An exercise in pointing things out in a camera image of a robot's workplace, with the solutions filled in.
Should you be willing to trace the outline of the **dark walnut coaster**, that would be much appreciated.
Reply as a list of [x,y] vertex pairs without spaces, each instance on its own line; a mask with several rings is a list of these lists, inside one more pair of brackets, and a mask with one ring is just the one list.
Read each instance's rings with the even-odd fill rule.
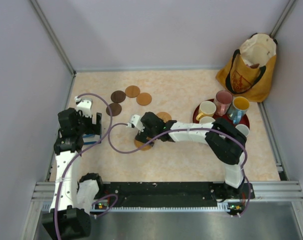
[[111,103],[109,107],[106,108],[106,114],[109,116],[118,116],[122,112],[122,106],[119,103]]
[[122,90],[116,90],[111,94],[110,99],[113,103],[119,104],[126,99],[126,94]]

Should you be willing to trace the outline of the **light wood coaster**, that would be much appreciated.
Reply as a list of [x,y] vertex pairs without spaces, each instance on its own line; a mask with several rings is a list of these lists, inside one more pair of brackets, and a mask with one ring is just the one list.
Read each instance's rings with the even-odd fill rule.
[[136,97],[136,102],[141,106],[147,106],[152,102],[152,96],[147,92],[142,92]]
[[140,92],[140,88],[136,85],[130,85],[125,89],[125,94],[129,98],[136,98]]

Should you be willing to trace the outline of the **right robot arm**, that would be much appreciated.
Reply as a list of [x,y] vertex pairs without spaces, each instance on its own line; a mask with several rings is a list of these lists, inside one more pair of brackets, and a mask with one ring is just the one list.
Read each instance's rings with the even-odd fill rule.
[[247,137],[224,118],[210,123],[183,123],[177,120],[165,122],[153,112],[143,116],[134,114],[129,126],[138,129],[135,140],[154,145],[154,140],[162,142],[194,142],[210,147],[215,156],[225,166],[222,189],[214,189],[218,199],[236,198],[244,190],[244,165],[247,161]]

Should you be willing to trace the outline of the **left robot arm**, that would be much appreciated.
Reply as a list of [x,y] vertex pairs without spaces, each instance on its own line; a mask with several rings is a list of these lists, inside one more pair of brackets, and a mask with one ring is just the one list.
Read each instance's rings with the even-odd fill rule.
[[90,211],[94,198],[104,195],[105,186],[97,173],[77,179],[84,135],[101,136],[101,113],[97,122],[81,110],[68,108],[58,113],[60,125],[53,146],[56,160],[56,180],[48,213],[42,225],[53,240],[76,240],[91,233]]

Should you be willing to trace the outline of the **blue white razor box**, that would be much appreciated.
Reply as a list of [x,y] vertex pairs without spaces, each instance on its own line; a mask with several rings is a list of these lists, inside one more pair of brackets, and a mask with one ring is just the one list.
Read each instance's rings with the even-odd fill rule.
[[82,136],[83,139],[83,145],[93,145],[95,144],[98,140],[101,139],[100,135],[95,135],[95,134],[85,134]]

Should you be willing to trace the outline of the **pink mug white inside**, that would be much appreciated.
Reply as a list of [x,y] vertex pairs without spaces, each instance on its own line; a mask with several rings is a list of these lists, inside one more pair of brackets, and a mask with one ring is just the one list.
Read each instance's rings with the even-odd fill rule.
[[211,116],[204,116],[199,120],[199,124],[213,123],[215,119]]

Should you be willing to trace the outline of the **tall pink ghost mug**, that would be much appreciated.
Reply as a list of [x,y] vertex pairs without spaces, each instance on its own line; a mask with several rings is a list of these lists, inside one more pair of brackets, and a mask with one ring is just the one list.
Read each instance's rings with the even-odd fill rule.
[[226,90],[220,90],[217,92],[213,101],[216,106],[215,114],[218,116],[226,114],[232,102],[233,95],[230,92]]

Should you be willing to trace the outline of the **blue mug yellow inside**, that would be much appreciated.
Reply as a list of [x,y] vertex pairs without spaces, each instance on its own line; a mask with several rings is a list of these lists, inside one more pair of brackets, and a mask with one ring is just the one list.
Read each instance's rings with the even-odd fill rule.
[[227,117],[234,125],[240,123],[242,117],[246,114],[250,107],[250,102],[247,98],[238,96],[235,97],[227,110]]

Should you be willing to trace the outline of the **small pink mug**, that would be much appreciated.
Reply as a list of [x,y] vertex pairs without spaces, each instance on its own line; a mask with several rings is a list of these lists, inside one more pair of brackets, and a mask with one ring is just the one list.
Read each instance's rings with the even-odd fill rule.
[[246,138],[249,136],[250,134],[250,129],[247,125],[245,124],[238,124],[235,126],[235,128],[240,131]]

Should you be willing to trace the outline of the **red round tray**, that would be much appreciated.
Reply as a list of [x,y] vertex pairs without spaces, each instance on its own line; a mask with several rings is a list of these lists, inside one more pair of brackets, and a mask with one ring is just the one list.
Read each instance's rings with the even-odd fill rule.
[[[200,106],[200,105],[198,105],[198,106],[195,108],[195,110],[194,110],[194,112],[193,112],[193,115],[192,115],[192,122],[193,122],[193,123],[196,123],[196,124],[199,123],[199,121],[196,120],[196,116],[198,115],[198,111],[199,111],[199,106]],[[219,115],[214,114],[214,115],[212,116],[212,118],[214,118],[215,120],[216,120],[217,118],[223,118],[223,119],[226,119],[229,123],[233,124],[233,121],[230,120],[230,119],[228,118],[227,114],[225,114],[225,115],[223,115],[223,116],[219,116]],[[238,124],[247,125],[247,126],[249,127],[249,129],[250,129],[250,121],[249,121],[249,118],[248,118],[248,116],[247,116],[246,114],[241,118],[240,123],[238,123]]]

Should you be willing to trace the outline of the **yellow tote bag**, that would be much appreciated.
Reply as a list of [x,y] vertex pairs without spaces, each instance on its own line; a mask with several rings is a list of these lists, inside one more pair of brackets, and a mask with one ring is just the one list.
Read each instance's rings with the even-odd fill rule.
[[234,51],[216,80],[233,96],[261,103],[269,95],[277,59],[276,39],[255,33]]

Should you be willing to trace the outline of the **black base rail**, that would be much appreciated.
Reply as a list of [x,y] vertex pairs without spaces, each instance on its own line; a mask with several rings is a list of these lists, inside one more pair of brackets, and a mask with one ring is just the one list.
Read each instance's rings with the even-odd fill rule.
[[213,207],[217,200],[255,198],[252,184],[235,189],[223,182],[105,182],[98,185],[98,200],[116,194],[115,208]]

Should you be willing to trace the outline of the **left aluminium frame post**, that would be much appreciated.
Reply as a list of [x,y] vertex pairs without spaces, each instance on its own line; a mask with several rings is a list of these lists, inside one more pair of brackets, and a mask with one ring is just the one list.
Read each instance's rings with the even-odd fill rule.
[[54,46],[58,56],[66,66],[69,73],[74,77],[76,75],[76,70],[74,69],[71,61],[69,60],[63,46],[61,45],[54,29],[52,28],[48,18],[46,17],[44,11],[42,10],[41,5],[37,0],[29,0],[28,1],[34,10],[35,14],[37,15],[41,25],[43,26],[46,34],[48,35],[52,45]]

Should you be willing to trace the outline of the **aluminium frame post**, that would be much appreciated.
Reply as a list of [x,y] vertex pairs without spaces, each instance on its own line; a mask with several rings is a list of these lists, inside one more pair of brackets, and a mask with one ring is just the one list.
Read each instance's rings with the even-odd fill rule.
[[74,69],[71,61],[69,60],[63,46],[61,45],[54,29],[52,28],[48,18],[46,17],[44,11],[42,10],[41,5],[37,0],[29,0],[28,1],[34,10],[35,14],[37,15],[41,25],[43,26],[46,34],[48,35],[52,45],[54,46],[58,56],[66,66],[69,73],[74,77],[76,75],[76,70]]
[[295,5],[297,3],[298,0],[289,0],[287,2],[287,4],[285,5],[283,11],[281,12],[279,18],[277,19],[274,27],[272,28],[269,36],[271,38],[275,38],[276,35],[278,34],[279,30],[281,29],[282,25],[284,24],[284,22],[286,21],[286,19],[289,17],[289,15],[291,14],[291,12],[294,10]]

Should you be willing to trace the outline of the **right aluminium frame post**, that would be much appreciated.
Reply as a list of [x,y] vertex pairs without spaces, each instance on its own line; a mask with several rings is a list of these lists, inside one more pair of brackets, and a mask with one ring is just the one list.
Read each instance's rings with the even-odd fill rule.
[[291,14],[291,12],[294,10],[295,5],[297,3],[298,0],[289,0],[287,2],[287,4],[285,5],[283,11],[281,12],[279,18],[277,19],[274,27],[272,28],[269,36],[271,38],[275,38],[276,35],[278,34],[279,30],[281,29],[282,25],[284,24],[284,22],[286,21],[286,19],[289,17],[289,15]]

